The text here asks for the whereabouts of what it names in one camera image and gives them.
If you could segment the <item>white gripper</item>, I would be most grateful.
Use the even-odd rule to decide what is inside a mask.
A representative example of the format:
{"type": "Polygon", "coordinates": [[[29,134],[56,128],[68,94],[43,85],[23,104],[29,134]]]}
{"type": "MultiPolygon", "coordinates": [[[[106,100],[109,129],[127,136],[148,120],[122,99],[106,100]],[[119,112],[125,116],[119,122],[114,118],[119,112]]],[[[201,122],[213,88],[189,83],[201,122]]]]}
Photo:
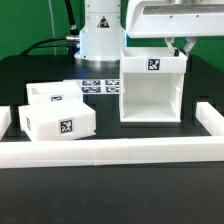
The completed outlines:
{"type": "Polygon", "coordinates": [[[187,37],[186,55],[195,37],[224,36],[224,0],[129,0],[126,32],[131,38],[166,38],[170,56],[178,56],[172,37],[187,37]]]}

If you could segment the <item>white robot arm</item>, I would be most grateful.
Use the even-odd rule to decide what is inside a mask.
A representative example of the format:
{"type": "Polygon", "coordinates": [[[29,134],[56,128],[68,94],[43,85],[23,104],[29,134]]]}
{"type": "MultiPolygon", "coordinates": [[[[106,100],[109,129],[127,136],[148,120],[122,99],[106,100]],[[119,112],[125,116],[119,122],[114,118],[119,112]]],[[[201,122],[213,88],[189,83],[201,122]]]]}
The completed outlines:
{"type": "Polygon", "coordinates": [[[120,21],[121,0],[84,0],[85,25],[80,57],[117,60],[130,38],[224,36],[224,0],[128,0],[120,21]]]}

